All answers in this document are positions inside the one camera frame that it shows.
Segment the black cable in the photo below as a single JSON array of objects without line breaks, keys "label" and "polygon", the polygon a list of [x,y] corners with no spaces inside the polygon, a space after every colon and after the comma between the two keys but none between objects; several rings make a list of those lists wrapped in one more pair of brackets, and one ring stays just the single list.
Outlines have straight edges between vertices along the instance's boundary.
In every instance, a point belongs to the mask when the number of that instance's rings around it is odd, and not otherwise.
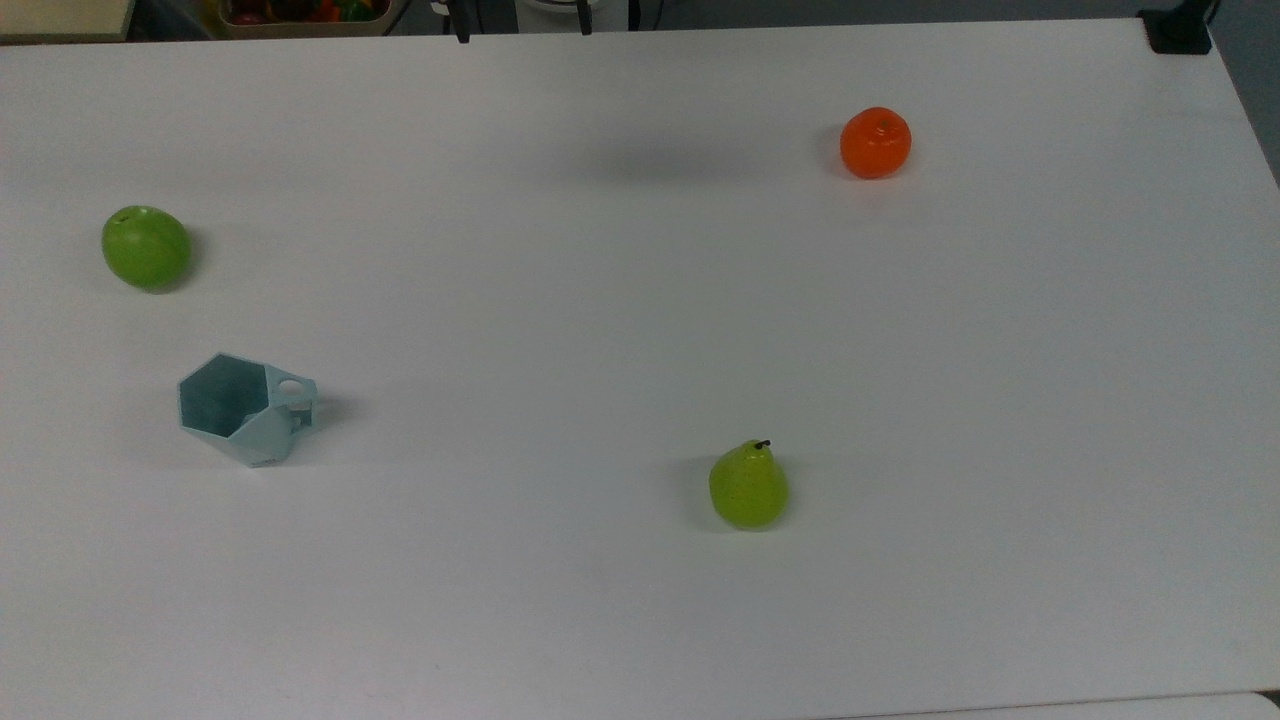
[{"label": "black cable", "polygon": [[408,12],[408,6],[412,3],[413,3],[413,0],[404,0],[404,4],[401,5],[401,12],[396,13],[396,19],[392,20],[392,24],[387,26],[387,29],[383,31],[383,37],[387,37],[388,35],[392,33],[393,29],[396,29],[396,26],[399,24],[399,19],[404,17],[404,13]]}]

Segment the box of toy fruit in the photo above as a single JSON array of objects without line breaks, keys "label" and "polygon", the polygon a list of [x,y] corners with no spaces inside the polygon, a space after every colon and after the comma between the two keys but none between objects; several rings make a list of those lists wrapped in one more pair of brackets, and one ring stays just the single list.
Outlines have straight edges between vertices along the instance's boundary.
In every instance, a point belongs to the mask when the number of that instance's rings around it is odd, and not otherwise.
[{"label": "box of toy fruit", "polygon": [[220,0],[234,40],[383,35],[408,0]]}]

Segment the apple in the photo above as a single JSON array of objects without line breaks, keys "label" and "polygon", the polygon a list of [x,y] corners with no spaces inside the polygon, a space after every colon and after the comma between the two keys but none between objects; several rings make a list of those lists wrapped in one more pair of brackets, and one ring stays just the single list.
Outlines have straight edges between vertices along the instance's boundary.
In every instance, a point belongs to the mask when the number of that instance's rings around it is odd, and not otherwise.
[{"label": "apple", "polygon": [[131,205],[102,225],[102,258],[115,277],[133,287],[155,290],[187,270],[191,237],[169,213]]}]

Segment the black clamp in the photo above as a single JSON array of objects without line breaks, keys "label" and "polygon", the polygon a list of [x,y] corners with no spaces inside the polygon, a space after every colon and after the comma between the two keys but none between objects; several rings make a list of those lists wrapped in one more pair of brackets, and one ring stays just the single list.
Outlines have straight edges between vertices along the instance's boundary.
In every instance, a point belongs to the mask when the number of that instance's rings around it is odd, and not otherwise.
[{"label": "black clamp", "polygon": [[1161,55],[1208,55],[1213,47],[1204,19],[1210,6],[1216,13],[1217,0],[1183,0],[1172,10],[1139,10],[1151,49]]}]

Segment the toy fruit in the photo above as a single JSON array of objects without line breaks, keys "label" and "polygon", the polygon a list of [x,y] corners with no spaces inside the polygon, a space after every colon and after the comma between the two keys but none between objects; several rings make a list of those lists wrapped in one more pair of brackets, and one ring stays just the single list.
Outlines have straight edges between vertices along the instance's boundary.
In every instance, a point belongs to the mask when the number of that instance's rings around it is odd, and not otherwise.
[{"label": "toy fruit", "polygon": [[730,525],[758,530],[787,507],[787,475],[769,441],[750,439],[726,452],[712,468],[712,505]]},{"label": "toy fruit", "polygon": [[840,133],[840,159],[864,179],[892,174],[911,152],[911,128],[888,108],[868,108]]},{"label": "toy fruit", "polygon": [[102,225],[102,258],[118,278],[143,290],[178,279],[191,261],[191,237],[169,213],[131,205]]}]

